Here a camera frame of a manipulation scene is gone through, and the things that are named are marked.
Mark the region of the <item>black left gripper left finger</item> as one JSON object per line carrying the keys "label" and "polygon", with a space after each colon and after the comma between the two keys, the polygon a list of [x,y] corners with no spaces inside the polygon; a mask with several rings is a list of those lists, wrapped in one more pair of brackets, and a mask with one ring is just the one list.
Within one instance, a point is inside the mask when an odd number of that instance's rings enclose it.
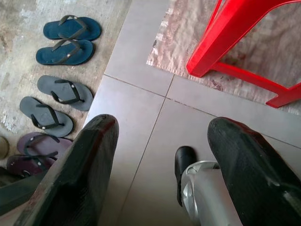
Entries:
{"label": "black left gripper left finger", "polygon": [[16,226],[96,226],[119,137],[118,120],[100,114],[48,170]]}

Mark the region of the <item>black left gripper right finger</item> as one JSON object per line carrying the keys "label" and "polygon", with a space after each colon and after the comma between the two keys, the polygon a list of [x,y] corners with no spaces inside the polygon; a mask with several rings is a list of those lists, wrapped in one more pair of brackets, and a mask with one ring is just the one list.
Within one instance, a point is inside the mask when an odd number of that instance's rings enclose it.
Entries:
{"label": "black left gripper right finger", "polygon": [[207,138],[243,225],[301,224],[301,181],[259,132],[218,117]]}

